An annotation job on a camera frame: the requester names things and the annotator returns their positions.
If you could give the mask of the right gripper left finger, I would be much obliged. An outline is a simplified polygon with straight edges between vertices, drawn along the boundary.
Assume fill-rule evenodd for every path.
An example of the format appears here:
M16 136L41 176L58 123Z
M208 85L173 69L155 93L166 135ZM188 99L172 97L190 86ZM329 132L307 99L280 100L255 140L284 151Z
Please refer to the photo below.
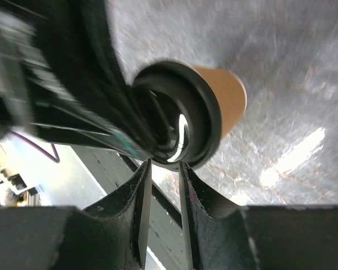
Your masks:
M151 162L85 209L0 207L0 269L144 269Z

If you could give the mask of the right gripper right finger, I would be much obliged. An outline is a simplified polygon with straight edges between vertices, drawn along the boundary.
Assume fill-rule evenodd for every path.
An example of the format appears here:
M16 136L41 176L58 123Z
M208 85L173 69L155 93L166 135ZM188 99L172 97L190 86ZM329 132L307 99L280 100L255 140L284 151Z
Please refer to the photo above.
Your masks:
M338 269L338 205L240 206L179 167L189 269Z

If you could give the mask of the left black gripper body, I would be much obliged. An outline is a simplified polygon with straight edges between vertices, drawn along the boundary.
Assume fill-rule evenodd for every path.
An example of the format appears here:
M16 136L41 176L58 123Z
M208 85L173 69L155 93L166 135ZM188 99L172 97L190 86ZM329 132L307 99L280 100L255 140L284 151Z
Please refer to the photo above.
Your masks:
M0 1L0 135L82 133L81 1Z

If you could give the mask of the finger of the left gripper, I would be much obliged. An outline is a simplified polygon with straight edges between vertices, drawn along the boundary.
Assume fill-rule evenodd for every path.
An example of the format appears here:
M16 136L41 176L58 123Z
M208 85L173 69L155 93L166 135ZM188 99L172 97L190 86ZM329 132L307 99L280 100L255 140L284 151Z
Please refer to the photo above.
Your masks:
M31 1L34 126L45 141L117 150L138 159L157 142L119 66L104 1Z

